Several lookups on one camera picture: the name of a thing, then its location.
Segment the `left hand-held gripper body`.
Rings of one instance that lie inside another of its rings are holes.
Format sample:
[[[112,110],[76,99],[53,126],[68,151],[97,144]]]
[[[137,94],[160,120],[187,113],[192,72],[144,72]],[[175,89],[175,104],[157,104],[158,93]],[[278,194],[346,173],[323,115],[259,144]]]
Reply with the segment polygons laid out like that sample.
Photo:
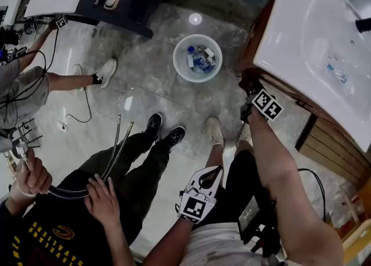
[[[216,190],[197,189],[192,185],[180,191],[179,203],[175,204],[177,218],[192,224],[199,224],[214,208]]]

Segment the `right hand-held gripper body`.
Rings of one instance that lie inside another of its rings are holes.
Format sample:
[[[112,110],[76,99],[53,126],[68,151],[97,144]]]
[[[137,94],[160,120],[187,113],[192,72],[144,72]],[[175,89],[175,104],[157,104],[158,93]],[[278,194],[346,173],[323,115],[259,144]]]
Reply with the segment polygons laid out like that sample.
[[[257,108],[267,121],[276,120],[283,111],[283,106],[265,89],[246,98],[246,102],[240,110],[240,120],[242,122],[248,123],[248,116],[251,114],[252,107]]]

